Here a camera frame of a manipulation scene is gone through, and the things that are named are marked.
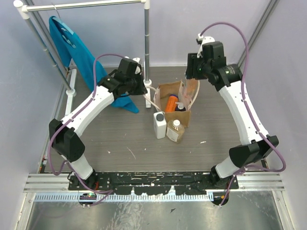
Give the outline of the pink cap peach bottle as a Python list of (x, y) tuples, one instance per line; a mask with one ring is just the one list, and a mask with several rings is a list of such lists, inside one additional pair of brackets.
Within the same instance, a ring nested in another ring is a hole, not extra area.
[(185, 79), (183, 86), (183, 98), (187, 103), (190, 103), (197, 89), (198, 81), (196, 79)]

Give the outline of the orange bottle blue cap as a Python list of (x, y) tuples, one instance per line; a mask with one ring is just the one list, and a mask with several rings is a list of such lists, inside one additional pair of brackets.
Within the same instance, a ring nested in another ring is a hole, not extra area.
[(175, 111), (176, 107), (176, 102), (179, 102), (179, 99), (176, 95), (171, 94), (167, 100), (166, 107), (165, 107), (165, 112), (166, 113), (171, 113)]

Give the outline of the canvas burlap tote bag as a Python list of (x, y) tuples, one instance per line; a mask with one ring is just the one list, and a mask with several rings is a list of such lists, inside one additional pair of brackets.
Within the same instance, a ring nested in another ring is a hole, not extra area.
[(162, 112), (167, 122), (177, 119), (184, 127), (189, 126), (191, 109), (200, 90), (198, 80), (162, 83), (157, 88), (147, 85), (146, 89), (154, 93), (153, 99), (145, 96), (146, 101)]

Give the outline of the blue orange pump bottle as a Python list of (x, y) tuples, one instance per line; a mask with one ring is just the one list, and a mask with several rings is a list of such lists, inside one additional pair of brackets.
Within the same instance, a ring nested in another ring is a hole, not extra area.
[(176, 111), (176, 112), (184, 112), (184, 111), (186, 111), (186, 108), (185, 108), (185, 106), (184, 106), (183, 103), (181, 103), (181, 102), (176, 102), (175, 111)]

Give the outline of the white bottle black cap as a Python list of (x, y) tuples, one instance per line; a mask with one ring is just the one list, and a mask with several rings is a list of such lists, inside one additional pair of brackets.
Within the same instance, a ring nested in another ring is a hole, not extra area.
[(153, 114), (153, 128), (157, 139), (165, 137), (167, 122), (163, 112), (156, 112)]

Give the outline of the clear amber bottle white cap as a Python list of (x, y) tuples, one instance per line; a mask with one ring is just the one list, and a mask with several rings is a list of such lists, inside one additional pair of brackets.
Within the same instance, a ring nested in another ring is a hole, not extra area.
[(174, 143), (180, 143), (185, 132), (184, 126), (179, 120), (170, 120), (167, 123), (166, 136)]

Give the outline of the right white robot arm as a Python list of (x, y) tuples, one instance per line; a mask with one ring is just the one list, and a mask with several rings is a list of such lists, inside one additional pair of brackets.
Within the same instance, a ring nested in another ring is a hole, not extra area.
[(211, 168), (209, 178), (220, 189), (241, 168), (267, 157), (279, 140), (271, 136), (259, 120), (247, 94), (242, 72), (237, 64), (227, 64), (224, 46), (212, 37), (200, 41), (199, 51), (188, 54), (186, 78), (208, 80), (226, 102), (239, 132), (240, 145), (229, 150), (229, 156)]

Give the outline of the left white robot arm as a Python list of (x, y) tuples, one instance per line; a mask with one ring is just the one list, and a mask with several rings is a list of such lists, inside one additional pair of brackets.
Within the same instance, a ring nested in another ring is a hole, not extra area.
[(93, 93), (74, 111), (61, 120), (53, 119), (49, 123), (52, 148), (69, 162), (80, 177), (79, 185), (85, 190), (94, 188), (96, 178), (85, 157), (81, 135), (94, 118), (116, 99), (146, 93), (140, 58), (124, 57), (119, 67), (103, 77)]

